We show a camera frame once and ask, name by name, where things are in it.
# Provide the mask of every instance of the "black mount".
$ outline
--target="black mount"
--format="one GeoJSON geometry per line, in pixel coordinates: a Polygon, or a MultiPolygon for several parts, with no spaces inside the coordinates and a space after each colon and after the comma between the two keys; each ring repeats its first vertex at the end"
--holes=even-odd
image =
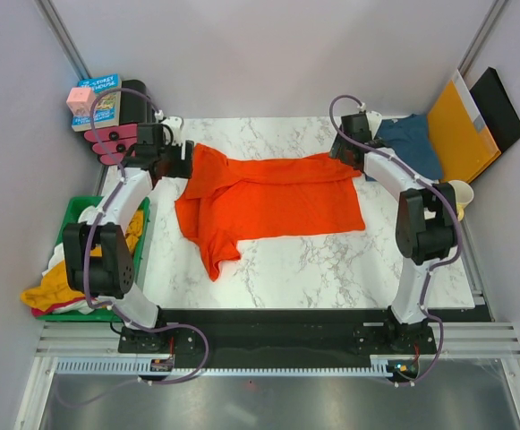
{"type": "MultiPolygon", "coordinates": [[[[371,148],[383,148],[386,146],[381,139],[372,140],[369,121],[365,112],[359,114],[341,116],[341,126],[343,133],[355,141],[361,142],[371,148]]],[[[332,159],[339,159],[343,164],[351,166],[355,170],[363,172],[365,151],[349,143],[339,134],[335,136],[329,156],[332,159]]]]}
{"type": "Polygon", "coordinates": [[[194,142],[186,141],[184,159],[182,159],[182,146],[166,139],[165,128],[172,140],[170,128],[165,125],[138,124],[137,142],[124,155],[123,165],[128,168],[147,170],[153,185],[165,176],[184,178],[192,176],[194,142]]]}
{"type": "Polygon", "coordinates": [[[401,324],[393,315],[391,306],[387,309],[387,320],[383,325],[354,326],[354,342],[360,355],[414,355],[414,346],[421,354],[434,354],[436,351],[432,328],[428,320],[417,324],[401,324]]]}
{"type": "MultiPolygon", "coordinates": [[[[166,319],[161,308],[158,308],[158,316],[154,328],[166,327],[166,319]]],[[[129,329],[123,326],[118,352],[121,354],[167,354],[170,352],[170,331],[160,333],[148,333],[143,330],[129,329]]]]}

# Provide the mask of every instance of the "white cup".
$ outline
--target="white cup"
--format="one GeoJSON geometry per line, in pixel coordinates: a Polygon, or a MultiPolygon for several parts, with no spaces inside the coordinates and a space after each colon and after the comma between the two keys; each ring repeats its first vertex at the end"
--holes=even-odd
{"type": "Polygon", "coordinates": [[[462,221],[465,217],[465,208],[474,198],[474,190],[465,181],[452,180],[448,183],[455,189],[456,214],[458,220],[462,221]]]}

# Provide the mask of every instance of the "pink toy block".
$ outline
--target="pink toy block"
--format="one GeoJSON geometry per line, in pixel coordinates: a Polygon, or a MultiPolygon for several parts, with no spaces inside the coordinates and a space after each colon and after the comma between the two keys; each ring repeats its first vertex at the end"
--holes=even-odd
{"type": "Polygon", "coordinates": [[[74,87],[69,92],[66,104],[76,116],[90,115],[90,108],[92,108],[95,97],[95,91],[91,87],[74,87]]]}

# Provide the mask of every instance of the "white marble surface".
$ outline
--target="white marble surface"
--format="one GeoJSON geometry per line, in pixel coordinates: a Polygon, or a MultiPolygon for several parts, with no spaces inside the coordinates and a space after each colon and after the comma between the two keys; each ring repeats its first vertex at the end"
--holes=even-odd
{"type": "MultiPolygon", "coordinates": [[[[300,158],[329,150],[327,118],[186,120],[183,138],[234,159],[300,158]]],[[[110,168],[105,190],[115,183],[110,168]]],[[[169,308],[377,308],[395,297],[402,257],[395,243],[395,200],[378,183],[354,179],[366,230],[336,235],[278,237],[238,244],[239,262],[224,262],[212,282],[198,248],[184,239],[174,201],[186,181],[160,181],[149,196],[151,223],[139,284],[169,308]]],[[[430,307],[473,307],[462,262],[439,269],[430,307]]]]}

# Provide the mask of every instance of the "orange shirt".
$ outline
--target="orange shirt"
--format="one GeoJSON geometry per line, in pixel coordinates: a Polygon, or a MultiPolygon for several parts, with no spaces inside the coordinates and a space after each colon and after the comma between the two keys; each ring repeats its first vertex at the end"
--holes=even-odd
{"type": "Polygon", "coordinates": [[[216,280],[220,262],[240,259],[238,240],[365,230],[352,181],[360,174],[327,153],[239,161],[198,144],[176,215],[216,280]]]}

